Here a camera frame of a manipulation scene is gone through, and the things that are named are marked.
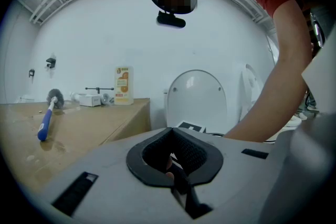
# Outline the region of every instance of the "cleaner bottle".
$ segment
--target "cleaner bottle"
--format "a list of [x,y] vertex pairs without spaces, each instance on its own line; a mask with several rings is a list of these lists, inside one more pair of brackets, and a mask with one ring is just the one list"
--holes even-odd
[[133,68],[117,67],[114,78],[114,104],[133,104]]

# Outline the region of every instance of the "gray bristles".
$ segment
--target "gray bristles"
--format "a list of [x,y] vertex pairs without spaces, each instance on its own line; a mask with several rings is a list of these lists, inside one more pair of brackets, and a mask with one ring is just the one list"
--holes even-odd
[[57,103],[55,103],[55,108],[57,109],[62,109],[63,105],[64,105],[64,98],[63,98],[63,94],[60,92],[60,90],[58,89],[52,89],[47,96],[47,101],[48,101],[48,105],[50,105],[51,103],[51,99],[53,97],[57,97]]

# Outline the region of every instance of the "blue handle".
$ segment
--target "blue handle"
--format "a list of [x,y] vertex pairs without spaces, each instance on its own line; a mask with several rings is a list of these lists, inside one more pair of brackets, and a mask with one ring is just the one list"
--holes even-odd
[[50,119],[51,119],[51,115],[52,115],[52,110],[48,109],[47,113],[45,114],[45,116],[42,120],[40,128],[38,129],[37,137],[41,141],[44,141],[45,139],[47,139],[48,128],[49,128],[49,122],[50,122]]

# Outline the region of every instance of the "person's arm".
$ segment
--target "person's arm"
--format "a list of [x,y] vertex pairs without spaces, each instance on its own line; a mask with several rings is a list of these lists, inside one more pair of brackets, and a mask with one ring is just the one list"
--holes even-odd
[[279,59],[255,105],[226,138],[264,142],[294,115],[307,86],[301,76],[311,61],[306,20],[295,0],[281,4],[273,14],[279,41]]

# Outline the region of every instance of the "toilet seat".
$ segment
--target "toilet seat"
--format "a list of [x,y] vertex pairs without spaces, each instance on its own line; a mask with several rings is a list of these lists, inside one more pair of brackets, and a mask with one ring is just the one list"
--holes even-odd
[[203,70],[190,70],[179,75],[167,93],[168,127],[181,121],[206,127],[206,132],[223,132],[226,122],[226,97],[220,82]]

